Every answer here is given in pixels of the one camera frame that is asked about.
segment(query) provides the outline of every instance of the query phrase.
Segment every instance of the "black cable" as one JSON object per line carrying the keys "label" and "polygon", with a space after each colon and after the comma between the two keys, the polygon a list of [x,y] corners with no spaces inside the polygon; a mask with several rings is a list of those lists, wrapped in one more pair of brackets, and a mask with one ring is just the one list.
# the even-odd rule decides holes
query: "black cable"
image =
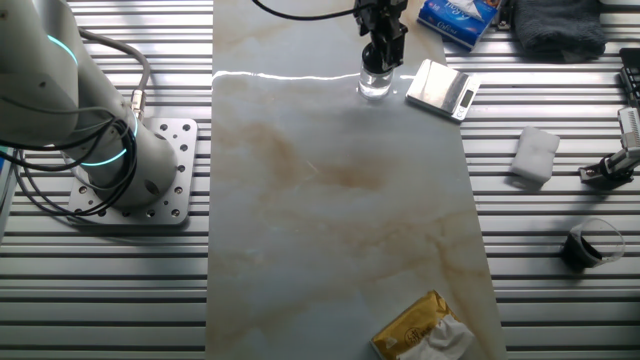
{"label": "black cable", "polygon": [[147,58],[140,51],[123,42],[109,39],[108,37],[102,35],[94,34],[83,28],[78,28],[78,31],[80,32],[80,36],[87,40],[97,41],[102,45],[120,50],[138,60],[140,64],[142,64],[142,78],[140,79],[140,83],[138,84],[136,90],[144,91],[144,89],[147,87],[147,83],[149,82],[149,77],[151,76],[151,66],[149,65],[149,61],[147,60]]}
{"label": "black cable", "polygon": [[127,136],[123,137],[123,145],[124,145],[124,148],[127,150],[127,154],[128,154],[128,156],[126,156],[127,164],[125,165],[128,165],[129,170],[125,175],[125,182],[121,186],[116,188],[106,200],[87,210],[83,210],[79,212],[69,211],[59,206],[58,204],[56,204],[55,202],[53,202],[51,199],[49,199],[46,195],[42,193],[42,191],[36,185],[33,177],[31,176],[31,173],[27,168],[23,169],[25,173],[25,177],[27,178],[27,180],[29,180],[29,183],[33,187],[36,194],[57,211],[47,208],[46,206],[40,204],[31,194],[29,194],[29,191],[24,181],[22,180],[18,171],[16,170],[15,176],[21,191],[34,205],[36,205],[39,209],[47,212],[52,216],[84,217],[84,216],[93,216],[96,214],[100,214],[103,211],[106,211],[108,208],[113,206],[113,204],[115,204],[122,197],[124,192],[129,188],[129,185],[131,185],[131,182],[133,181],[133,178],[135,176],[135,171],[137,168],[137,144],[135,141],[134,134],[131,132],[131,130],[126,126],[126,124],[123,121],[119,121],[114,126],[118,129],[119,132],[122,132],[122,133],[126,132]]}
{"label": "black cable", "polygon": [[279,11],[275,11],[275,10],[273,10],[271,8],[268,8],[266,5],[261,3],[259,0],[251,0],[251,1],[253,1],[253,3],[256,4],[259,8],[261,8],[262,10],[268,12],[271,15],[275,15],[275,16],[281,17],[283,19],[295,20],[295,21],[318,21],[318,20],[333,19],[333,18],[337,18],[337,17],[341,17],[341,16],[352,15],[352,14],[357,13],[360,10],[364,10],[366,8],[369,8],[369,7],[373,6],[373,4],[367,4],[367,5],[363,5],[363,6],[359,6],[359,7],[353,8],[351,10],[345,10],[345,11],[332,13],[332,14],[316,15],[316,16],[296,16],[296,15],[284,14],[284,13],[281,13]]}
{"label": "black cable", "polygon": [[99,134],[98,136],[96,136],[96,139],[94,140],[93,144],[91,145],[91,147],[89,148],[89,150],[87,151],[86,154],[82,155],[81,157],[79,157],[76,161],[69,163],[69,164],[65,164],[62,166],[44,166],[44,165],[36,165],[36,164],[31,164],[28,163],[24,160],[21,159],[17,159],[13,156],[7,155],[4,152],[0,151],[0,157],[13,163],[16,165],[20,165],[24,168],[29,168],[29,169],[33,169],[33,170],[39,170],[39,171],[48,171],[48,172],[60,172],[60,171],[65,171],[65,170],[69,170],[71,168],[74,168],[76,166],[81,165],[85,160],[87,160],[91,155],[93,155],[93,152],[96,150],[96,148],[98,147],[98,144],[100,143],[100,140],[102,140],[102,138],[104,137],[104,134],[107,133],[107,130],[109,130],[109,128],[111,127],[111,125],[113,125],[115,123],[116,119],[113,118],[111,119],[111,121],[109,121],[109,123],[107,123],[104,127],[102,127],[100,130],[98,130]]}
{"label": "black cable", "polygon": [[[106,108],[102,108],[102,107],[88,107],[88,108],[79,108],[79,109],[75,109],[75,110],[54,110],[54,109],[46,109],[46,108],[39,108],[39,107],[34,107],[28,104],[23,104],[21,102],[18,102],[16,100],[13,100],[11,98],[5,97],[5,96],[0,96],[0,100],[9,103],[13,106],[22,108],[22,109],[26,109],[26,110],[30,110],[30,111],[35,111],[35,112],[39,112],[39,113],[43,113],[43,114],[50,114],[50,115],[69,115],[69,114],[79,114],[79,113],[83,113],[83,112],[92,112],[92,111],[102,111],[105,114],[109,115],[111,117],[111,119],[114,119],[116,116],[114,114],[112,114],[109,110],[107,110]],[[101,128],[99,130],[96,130],[95,132],[91,133],[90,135],[74,141],[72,143],[69,144],[65,144],[65,145],[59,145],[59,146],[31,146],[31,145],[25,145],[25,144],[18,144],[18,143],[14,143],[14,142],[10,142],[10,141],[6,141],[6,140],[0,140],[0,145],[2,146],[6,146],[6,147],[10,147],[10,148],[17,148],[17,149],[22,149],[22,150],[32,150],[32,151],[60,151],[60,150],[67,150],[67,149],[72,149],[74,147],[80,146],[86,142],[88,142],[89,140],[92,140],[94,138],[96,138],[98,135],[100,135],[100,130],[102,129],[102,126],[107,126],[109,124],[110,121],[105,122],[104,124],[101,125]]]}

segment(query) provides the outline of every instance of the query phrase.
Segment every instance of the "kitchen scale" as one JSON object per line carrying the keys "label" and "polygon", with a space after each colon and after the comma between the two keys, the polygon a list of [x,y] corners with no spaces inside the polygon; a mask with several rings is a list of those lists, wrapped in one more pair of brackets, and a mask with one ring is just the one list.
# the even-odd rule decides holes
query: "kitchen scale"
{"label": "kitchen scale", "polygon": [[462,122],[479,88],[477,78],[425,60],[411,83],[407,99]]}

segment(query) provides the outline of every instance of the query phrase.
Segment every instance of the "mounting plate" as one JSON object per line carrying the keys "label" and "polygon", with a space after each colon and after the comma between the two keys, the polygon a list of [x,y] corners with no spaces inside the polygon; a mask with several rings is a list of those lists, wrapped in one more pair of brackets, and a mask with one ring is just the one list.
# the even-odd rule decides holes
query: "mounting plate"
{"label": "mounting plate", "polygon": [[[100,215],[83,217],[81,219],[68,217],[73,225],[169,225],[182,224],[189,213],[189,195],[191,194],[191,180],[198,141],[198,124],[192,119],[145,119],[145,126],[152,132],[165,137],[178,158],[176,178],[167,193],[155,203],[143,208],[119,210],[110,208]],[[77,179],[73,182],[69,211],[86,210],[100,203],[92,189],[88,189]]]}

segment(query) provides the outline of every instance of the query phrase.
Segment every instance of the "glass cup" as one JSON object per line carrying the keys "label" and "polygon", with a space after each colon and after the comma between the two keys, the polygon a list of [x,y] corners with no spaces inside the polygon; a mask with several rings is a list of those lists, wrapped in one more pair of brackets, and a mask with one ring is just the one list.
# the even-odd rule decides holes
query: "glass cup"
{"label": "glass cup", "polygon": [[570,265],[592,268],[620,259],[624,249],[624,238],[613,225],[591,218],[571,229],[561,254]]}

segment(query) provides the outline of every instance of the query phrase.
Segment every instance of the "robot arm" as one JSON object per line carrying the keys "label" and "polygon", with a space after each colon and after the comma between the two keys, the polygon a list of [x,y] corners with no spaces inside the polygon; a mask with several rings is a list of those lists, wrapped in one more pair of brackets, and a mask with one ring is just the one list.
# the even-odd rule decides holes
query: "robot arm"
{"label": "robot arm", "polygon": [[403,63],[404,37],[408,32],[400,23],[408,0],[356,0],[354,13],[360,36],[371,34],[373,55],[382,58],[382,71],[387,72]]}
{"label": "robot arm", "polygon": [[[100,198],[111,199],[127,184],[112,204],[116,208],[160,199],[176,176],[173,148],[142,125],[91,59],[66,1],[0,0],[0,12],[0,144],[64,149],[76,162],[82,159],[95,189],[109,189],[96,190]],[[124,124],[125,133],[116,122]],[[127,152],[128,132],[135,138],[135,154]]]}

